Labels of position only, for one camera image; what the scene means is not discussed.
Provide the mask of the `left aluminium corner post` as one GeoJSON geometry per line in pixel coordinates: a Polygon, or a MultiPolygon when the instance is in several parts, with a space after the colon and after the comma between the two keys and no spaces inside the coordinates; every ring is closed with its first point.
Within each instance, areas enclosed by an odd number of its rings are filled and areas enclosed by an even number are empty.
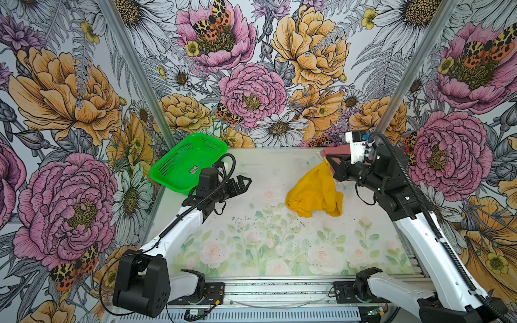
{"type": "Polygon", "coordinates": [[[132,37],[130,37],[130,35],[125,31],[125,25],[123,24],[114,1],[100,1],[99,6],[110,30],[112,31],[114,39],[117,42],[117,46],[121,50],[121,54],[124,56],[145,101],[148,103],[149,109],[155,117],[158,128],[160,129],[168,148],[172,149],[177,142],[164,118],[164,114],[159,106],[156,94],[149,83],[149,79],[145,74],[145,70],[141,64],[138,53],[132,44],[132,37]]]}

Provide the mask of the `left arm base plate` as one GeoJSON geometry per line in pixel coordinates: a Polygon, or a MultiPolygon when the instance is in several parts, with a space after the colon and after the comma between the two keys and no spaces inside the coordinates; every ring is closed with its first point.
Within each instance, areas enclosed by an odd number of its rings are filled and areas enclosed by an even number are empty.
{"type": "Polygon", "coordinates": [[[208,282],[205,284],[203,292],[199,297],[184,296],[176,300],[168,302],[169,306],[187,306],[187,305],[214,305],[217,300],[223,297],[226,284],[223,282],[208,282]]]}

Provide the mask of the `yellow t shirt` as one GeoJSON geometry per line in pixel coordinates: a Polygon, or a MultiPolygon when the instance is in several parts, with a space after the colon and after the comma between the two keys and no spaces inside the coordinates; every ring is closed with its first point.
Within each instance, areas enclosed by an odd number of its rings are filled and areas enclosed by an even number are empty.
{"type": "Polygon", "coordinates": [[[336,190],[328,161],[322,161],[304,175],[288,192],[285,206],[299,217],[311,218],[314,211],[324,211],[331,217],[343,213],[343,194],[336,190]]]}

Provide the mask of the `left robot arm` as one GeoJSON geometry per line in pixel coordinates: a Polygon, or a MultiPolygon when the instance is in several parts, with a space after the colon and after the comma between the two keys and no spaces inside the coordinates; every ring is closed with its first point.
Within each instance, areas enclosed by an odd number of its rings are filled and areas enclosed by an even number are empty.
{"type": "Polygon", "coordinates": [[[202,169],[199,184],[182,202],[169,225],[138,251],[125,252],[117,269],[113,305],[131,313],[155,318],[172,301],[199,303],[205,299],[205,276],[183,269],[171,275],[173,261],[187,238],[215,213],[218,203],[242,195],[252,180],[232,178],[218,162],[202,169]]]}

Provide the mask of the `right aluminium corner post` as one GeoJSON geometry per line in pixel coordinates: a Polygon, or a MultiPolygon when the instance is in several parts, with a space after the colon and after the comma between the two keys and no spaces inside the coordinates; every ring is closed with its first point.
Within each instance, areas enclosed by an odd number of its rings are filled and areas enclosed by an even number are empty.
{"type": "Polygon", "coordinates": [[[436,15],[432,19],[428,31],[422,38],[422,43],[416,46],[415,53],[410,60],[408,67],[404,71],[404,74],[399,82],[394,94],[390,98],[388,107],[382,115],[379,123],[375,128],[375,132],[384,133],[387,127],[390,125],[391,120],[403,103],[403,99],[408,88],[413,81],[413,78],[417,75],[417,69],[424,64],[425,58],[429,55],[432,47],[434,46],[437,39],[442,37],[444,28],[447,22],[451,18],[455,8],[459,1],[442,1],[436,15]]]}

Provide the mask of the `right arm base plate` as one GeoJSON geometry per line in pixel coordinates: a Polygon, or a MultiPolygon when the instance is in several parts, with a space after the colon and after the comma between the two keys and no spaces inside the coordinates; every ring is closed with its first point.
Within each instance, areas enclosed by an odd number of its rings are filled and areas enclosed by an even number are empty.
{"type": "Polygon", "coordinates": [[[329,292],[330,296],[334,296],[338,304],[384,304],[386,300],[373,296],[360,298],[356,293],[354,282],[352,281],[335,281],[329,292]]]}

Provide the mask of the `aluminium front rail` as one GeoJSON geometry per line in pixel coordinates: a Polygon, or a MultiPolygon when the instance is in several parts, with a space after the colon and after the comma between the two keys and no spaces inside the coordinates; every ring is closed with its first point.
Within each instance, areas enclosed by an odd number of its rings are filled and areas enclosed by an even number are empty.
{"type": "Polygon", "coordinates": [[[223,297],[214,305],[169,306],[155,318],[115,309],[103,322],[419,322],[389,296],[384,304],[338,304],[329,292],[335,281],[354,277],[298,277],[279,279],[215,279],[223,282],[223,297]],[[198,309],[199,318],[184,320],[187,309],[198,309]]]}

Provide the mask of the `aluminium corner post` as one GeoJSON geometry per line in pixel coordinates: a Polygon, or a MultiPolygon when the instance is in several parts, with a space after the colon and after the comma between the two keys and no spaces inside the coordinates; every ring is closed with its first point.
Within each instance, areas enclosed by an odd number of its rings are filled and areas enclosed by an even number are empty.
{"type": "Polygon", "coordinates": [[[391,120],[403,103],[403,99],[408,88],[413,81],[413,78],[417,75],[417,69],[424,64],[425,58],[429,55],[432,47],[434,46],[437,39],[442,37],[444,28],[447,22],[451,18],[455,8],[459,1],[442,1],[436,15],[432,19],[428,31],[422,38],[422,43],[416,46],[415,53],[410,60],[408,67],[404,71],[404,74],[399,82],[394,94],[390,98],[388,107],[382,115],[379,123],[375,128],[375,132],[384,133],[387,127],[390,125],[391,120]]]}
{"type": "Polygon", "coordinates": [[[159,106],[156,94],[149,83],[149,79],[145,74],[145,70],[141,64],[138,53],[132,44],[132,37],[130,37],[130,35],[125,31],[125,25],[123,24],[114,1],[100,1],[99,6],[110,30],[112,31],[114,39],[117,42],[117,46],[121,50],[121,54],[124,56],[145,101],[148,103],[149,109],[155,117],[158,128],[160,129],[168,148],[172,149],[177,142],[164,118],[164,114],[159,106]]]}

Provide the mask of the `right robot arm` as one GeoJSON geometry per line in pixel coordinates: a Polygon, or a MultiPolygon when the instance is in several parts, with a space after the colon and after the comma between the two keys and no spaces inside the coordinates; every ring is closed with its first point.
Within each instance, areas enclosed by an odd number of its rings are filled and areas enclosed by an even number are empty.
{"type": "Polygon", "coordinates": [[[414,287],[373,266],[358,272],[350,293],[363,302],[385,300],[421,322],[511,322],[505,303],[475,281],[443,234],[431,204],[411,180],[403,153],[391,143],[363,160],[365,143],[353,143],[349,154],[325,160],[339,182],[369,189],[374,201],[406,238],[431,279],[433,289],[414,287]]]}

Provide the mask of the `green plastic basket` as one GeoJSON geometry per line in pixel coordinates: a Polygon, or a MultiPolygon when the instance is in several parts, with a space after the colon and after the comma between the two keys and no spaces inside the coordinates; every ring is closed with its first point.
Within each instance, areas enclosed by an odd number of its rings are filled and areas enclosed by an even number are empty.
{"type": "Polygon", "coordinates": [[[225,142],[203,133],[188,135],[150,169],[149,177],[171,191],[188,195],[199,184],[203,168],[227,153],[225,142]]]}

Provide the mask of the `folded pink t shirt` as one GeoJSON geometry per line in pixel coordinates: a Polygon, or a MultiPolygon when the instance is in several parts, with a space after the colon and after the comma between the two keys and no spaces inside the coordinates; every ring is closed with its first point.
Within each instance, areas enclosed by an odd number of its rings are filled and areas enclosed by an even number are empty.
{"type": "Polygon", "coordinates": [[[320,156],[322,158],[325,158],[329,154],[350,155],[350,146],[340,145],[336,147],[327,147],[320,151],[320,156]]]}

